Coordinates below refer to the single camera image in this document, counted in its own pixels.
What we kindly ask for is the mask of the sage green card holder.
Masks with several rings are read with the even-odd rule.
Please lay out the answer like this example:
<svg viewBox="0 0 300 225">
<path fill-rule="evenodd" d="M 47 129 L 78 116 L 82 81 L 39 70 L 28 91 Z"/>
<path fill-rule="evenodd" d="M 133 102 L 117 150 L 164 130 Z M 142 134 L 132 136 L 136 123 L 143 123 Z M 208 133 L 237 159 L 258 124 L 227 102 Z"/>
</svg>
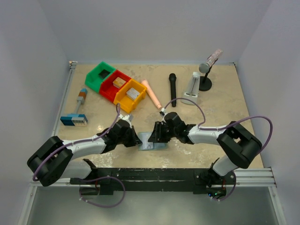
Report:
<svg viewBox="0 0 300 225">
<path fill-rule="evenodd" d="M 168 147 L 167 143 L 148 142 L 150 136 L 151 136 L 151 132 L 138 133 L 138 138 L 142 141 L 142 144 L 139 145 L 140 151 L 161 150 L 161 149 L 166 149 Z"/>
</svg>

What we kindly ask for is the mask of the white credit card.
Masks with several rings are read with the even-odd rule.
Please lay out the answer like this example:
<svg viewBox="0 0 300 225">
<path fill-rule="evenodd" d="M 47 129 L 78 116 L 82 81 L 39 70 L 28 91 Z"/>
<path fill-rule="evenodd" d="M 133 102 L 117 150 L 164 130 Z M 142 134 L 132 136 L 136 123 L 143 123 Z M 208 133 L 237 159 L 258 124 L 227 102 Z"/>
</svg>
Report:
<svg viewBox="0 0 300 225">
<path fill-rule="evenodd" d="M 152 142 L 148 142 L 148 139 L 150 138 L 151 133 L 141 133 L 141 150 L 152 150 L 154 149 L 154 144 Z"/>
</svg>

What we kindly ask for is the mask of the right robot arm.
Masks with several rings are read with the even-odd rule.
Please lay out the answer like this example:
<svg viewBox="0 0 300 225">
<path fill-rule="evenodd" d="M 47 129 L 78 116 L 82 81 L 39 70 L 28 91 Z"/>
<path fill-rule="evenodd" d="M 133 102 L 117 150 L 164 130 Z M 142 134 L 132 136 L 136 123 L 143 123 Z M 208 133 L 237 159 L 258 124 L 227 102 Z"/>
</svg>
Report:
<svg viewBox="0 0 300 225">
<path fill-rule="evenodd" d="M 213 144 L 222 148 L 225 155 L 199 175 L 207 186 L 219 184 L 237 168 L 247 169 L 262 150 L 262 143 L 241 124 L 232 121 L 227 126 L 199 127 L 186 124 L 175 112 L 168 113 L 155 126 L 148 141 L 168 143 L 176 138 L 184 144 Z"/>
</svg>

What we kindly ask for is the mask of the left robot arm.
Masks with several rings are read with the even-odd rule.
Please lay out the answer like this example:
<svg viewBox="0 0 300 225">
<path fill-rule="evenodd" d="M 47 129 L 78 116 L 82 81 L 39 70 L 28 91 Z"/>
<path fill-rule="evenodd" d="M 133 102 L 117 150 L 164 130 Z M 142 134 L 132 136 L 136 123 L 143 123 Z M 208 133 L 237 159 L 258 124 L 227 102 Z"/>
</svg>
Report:
<svg viewBox="0 0 300 225">
<path fill-rule="evenodd" d="M 50 137 L 27 161 L 32 180 L 47 187 L 60 179 L 72 160 L 108 153 L 117 145 L 126 148 L 142 144 L 129 121 L 118 120 L 112 127 L 87 139 L 62 140 Z"/>
</svg>

